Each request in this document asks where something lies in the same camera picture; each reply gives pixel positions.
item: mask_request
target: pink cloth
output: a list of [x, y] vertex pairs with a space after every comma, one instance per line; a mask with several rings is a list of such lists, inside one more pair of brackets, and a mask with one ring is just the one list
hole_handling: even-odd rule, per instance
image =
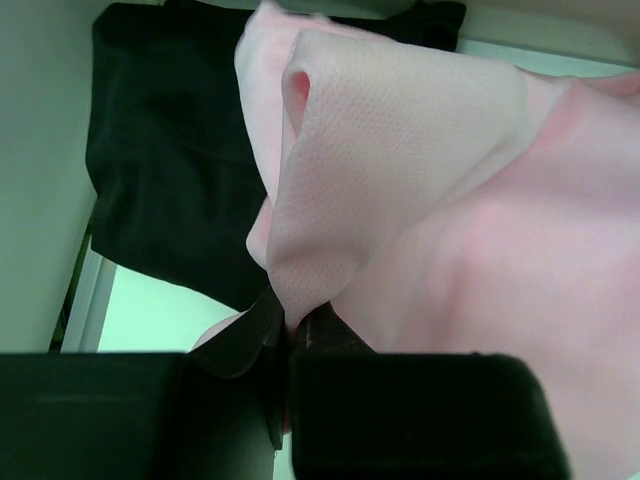
[[269, 195], [247, 244], [292, 329], [331, 301], [380, 352], [520, 357], [575, 478], [640, 470], [640, 74], [546, 77], [269, 3], [236, 70]]

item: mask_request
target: pink towel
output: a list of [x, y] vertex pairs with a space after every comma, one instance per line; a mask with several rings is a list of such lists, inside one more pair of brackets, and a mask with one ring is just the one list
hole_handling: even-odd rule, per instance
[[236, 70], [269, 195], [247, 244], [290, 328], [331, 301], [381, 352], [520, 357], [575, 478], [640, 470], [640, 74], [546, 77], [270, 3]]

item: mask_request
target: white wall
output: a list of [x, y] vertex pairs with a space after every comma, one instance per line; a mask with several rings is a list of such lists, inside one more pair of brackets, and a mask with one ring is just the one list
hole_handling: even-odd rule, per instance
[[109, 0], [0, 1], [0, 351], [49, 346], [94, 201], [93, 19]]

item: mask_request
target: textured fabric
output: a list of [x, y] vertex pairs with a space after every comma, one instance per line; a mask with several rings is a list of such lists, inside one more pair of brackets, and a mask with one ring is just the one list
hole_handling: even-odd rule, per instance
[[236, 55], [269, 194], [248, 243], [289, 327], [331, 301], [381, 352], [522, 358], [575, 478], [636, 473], [640, 74], [336, 33], [263, 4]]
[[[173, 3], [114, 4], [94, 25], [93, 248], [244, 310], [268, 285], [245, 247], [265, 189], [233, 69], [251, 12]], [[453, 50], [464, 14], [418, 3], [388, 20], [341, 21]]]

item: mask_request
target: black bag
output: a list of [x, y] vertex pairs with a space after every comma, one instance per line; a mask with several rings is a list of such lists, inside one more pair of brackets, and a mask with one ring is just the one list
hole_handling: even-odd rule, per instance
[[[266, 193], [233, 66], [251, 13], [185, 0], [109, 6], [93, 27], [86, 157], [93, 249], [237, 310], [268, 284], [245, 247]], [[387, 20], [335, 20], [453, 51], [464, 14], [418, 3]]]

